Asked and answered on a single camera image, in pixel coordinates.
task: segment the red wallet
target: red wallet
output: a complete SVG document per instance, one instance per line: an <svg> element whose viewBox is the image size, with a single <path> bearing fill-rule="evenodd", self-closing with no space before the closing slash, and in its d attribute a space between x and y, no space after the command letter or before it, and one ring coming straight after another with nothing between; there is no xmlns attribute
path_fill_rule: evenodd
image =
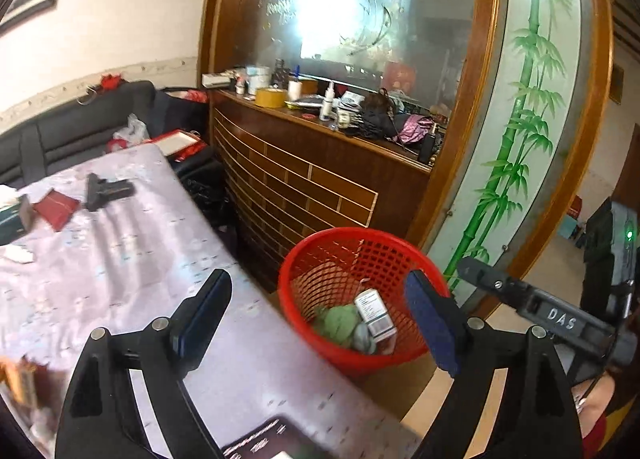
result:
<svg viewBox="0 0 640 459"><path fill-rule="evenodd" d="M79 205L79 200L49 190L39 203L33 205L33 209L59 232L69 222Z"/></svg>

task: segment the black bag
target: black bag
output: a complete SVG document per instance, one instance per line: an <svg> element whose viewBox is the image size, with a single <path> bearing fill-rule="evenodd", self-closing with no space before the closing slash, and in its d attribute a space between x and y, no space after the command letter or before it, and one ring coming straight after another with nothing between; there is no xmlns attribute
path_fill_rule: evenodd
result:
<svg viewBox="0 0 640 459"><path fill-rule="evenodd" d="M169 158L169 164L198 210L235 256L238 220L234 204L226 193L225 169L216 149L207 146L180 162Z"/></svg>
<svg viewBox="0 0 640 459"><path fill-rule="evenodd" d="M399 135L408 117L408 114L396 114L395 103L389 99L386 89L380 89L362 102L360 135L366 139L392 139Z"/></svg>
<svg viewBox="0 0 640 459"><path fill-rule="evenodd" d="M158 137L165 132L181 129L198 132L203 139L207 135L209 103L192 102L167 94L178 90L194 90L191 87L165 87L156 91L153 113L146 124L150 137Z"/></svg>

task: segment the green cloth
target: green cloth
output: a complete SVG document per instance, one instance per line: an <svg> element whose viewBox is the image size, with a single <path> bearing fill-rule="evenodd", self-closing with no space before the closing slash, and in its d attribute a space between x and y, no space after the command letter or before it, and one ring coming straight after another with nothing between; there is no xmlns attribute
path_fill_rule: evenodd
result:
<svg viewBox="0 0 640 459"><path fill-rule="evenodd" d="M362 318L354 304L338 305L331 309L319 307L316 308L313 328L323 338L348 349L351 347L351 335L360 322Z"/></svg>

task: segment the red plastic basket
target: red plastic basket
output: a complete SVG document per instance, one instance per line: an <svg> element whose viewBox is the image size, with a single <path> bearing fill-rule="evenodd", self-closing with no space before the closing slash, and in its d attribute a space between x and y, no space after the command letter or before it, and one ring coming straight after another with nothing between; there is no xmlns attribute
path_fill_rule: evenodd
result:
<svg viewBox="0 0 640 459"><path fill-rule="evenodd" d="M449 296L444 277L424 254L389 233L368 228L332 228L300 242L284 260L278 296L293 328L345 375L357 377L408 362L427 352L418 326L404 302L404 280L421 269L438 293ZM369 279L360 284L360 280ZM388 356L363 355L343 349L311 327L316 306L334 307L376 288L398 328L398 341Z"/></svg>

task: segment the white wall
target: white wall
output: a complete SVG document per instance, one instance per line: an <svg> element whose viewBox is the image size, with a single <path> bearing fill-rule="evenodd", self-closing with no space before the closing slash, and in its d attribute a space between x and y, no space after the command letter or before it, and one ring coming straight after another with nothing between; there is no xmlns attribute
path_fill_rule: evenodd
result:
<svg viewBox="0 0 640 459"><path fill-rule="evenodd" d="M634 125L640 123L640 62L617 44L614 61L625 71L622 103L607 102L596 147L577 192L582 198L580 220L587 220L613 192L625 164Z"/></svg>
<svg viewBox="0 0 640 459"><path fill-rule="evenodd" d="M0 36L0 112L88 74L197 56L203 2L58 0Z"/></svg>

